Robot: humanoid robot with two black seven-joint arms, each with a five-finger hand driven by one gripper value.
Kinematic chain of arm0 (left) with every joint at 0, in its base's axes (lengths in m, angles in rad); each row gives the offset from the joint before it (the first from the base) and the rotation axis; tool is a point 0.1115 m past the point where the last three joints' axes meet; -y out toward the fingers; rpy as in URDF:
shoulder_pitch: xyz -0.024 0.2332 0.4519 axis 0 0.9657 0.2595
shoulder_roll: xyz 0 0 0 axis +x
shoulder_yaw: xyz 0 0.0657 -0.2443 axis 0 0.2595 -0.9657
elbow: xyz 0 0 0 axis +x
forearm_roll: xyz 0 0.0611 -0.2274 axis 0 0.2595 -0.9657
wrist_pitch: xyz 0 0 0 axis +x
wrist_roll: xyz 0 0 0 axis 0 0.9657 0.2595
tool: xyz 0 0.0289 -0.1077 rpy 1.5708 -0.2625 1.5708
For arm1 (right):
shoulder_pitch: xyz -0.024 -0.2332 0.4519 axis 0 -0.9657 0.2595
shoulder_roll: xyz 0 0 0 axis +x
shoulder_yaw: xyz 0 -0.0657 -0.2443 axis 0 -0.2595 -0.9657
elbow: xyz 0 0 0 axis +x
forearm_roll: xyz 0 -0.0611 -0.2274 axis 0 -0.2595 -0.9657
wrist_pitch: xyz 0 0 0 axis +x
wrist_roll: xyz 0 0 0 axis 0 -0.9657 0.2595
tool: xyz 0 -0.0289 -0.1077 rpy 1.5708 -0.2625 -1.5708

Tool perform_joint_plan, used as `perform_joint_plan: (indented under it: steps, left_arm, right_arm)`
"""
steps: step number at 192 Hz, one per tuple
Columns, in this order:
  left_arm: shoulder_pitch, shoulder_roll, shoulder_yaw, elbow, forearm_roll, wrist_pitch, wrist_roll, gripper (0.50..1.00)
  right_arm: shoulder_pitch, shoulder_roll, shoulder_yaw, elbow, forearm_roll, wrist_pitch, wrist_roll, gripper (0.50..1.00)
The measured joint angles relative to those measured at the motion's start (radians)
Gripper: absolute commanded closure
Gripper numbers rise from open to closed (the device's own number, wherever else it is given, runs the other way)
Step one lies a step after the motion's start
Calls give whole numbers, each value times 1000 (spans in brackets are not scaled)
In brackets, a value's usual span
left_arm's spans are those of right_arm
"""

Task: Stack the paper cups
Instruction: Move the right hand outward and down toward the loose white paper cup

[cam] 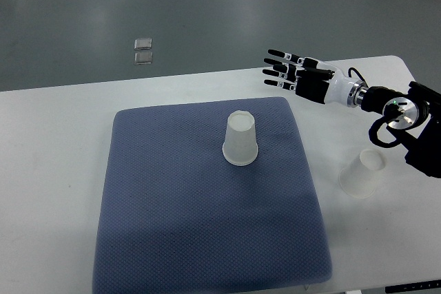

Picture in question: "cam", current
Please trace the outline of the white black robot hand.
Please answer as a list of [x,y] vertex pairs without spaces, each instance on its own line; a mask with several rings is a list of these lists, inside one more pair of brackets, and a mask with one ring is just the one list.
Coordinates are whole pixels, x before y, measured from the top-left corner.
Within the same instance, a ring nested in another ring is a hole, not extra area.
[[268,54],[296,65],[264,58],[263,61],[271,65],[273,70],[264,69],[263,74],[286,81],[295,81],[297,77],[297,81],[295,85],[290,82],[266,79],[264,84],[284,90],[295,90],[296,95],[309,101],[356,106],[356,94],[360,88],[365,87],[365,80],[357,70],[354,76],[350,74],[350,70],[345,74],[339,67],[324,61],[304,59],[295,54],[274,49],[268,49]]

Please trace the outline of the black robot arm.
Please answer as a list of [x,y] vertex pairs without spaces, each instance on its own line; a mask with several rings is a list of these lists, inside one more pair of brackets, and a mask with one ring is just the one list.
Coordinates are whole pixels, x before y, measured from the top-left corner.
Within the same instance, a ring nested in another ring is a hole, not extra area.
[[340,103],[379,114],[368,131],[381,148],[402,145],[406,163],[429,177],[440,177],[440,93],[410,82],[407,93],[370,86],[354,67],[346,72],[310,57],[269,50],[266,85],[294,92],[319,104]]

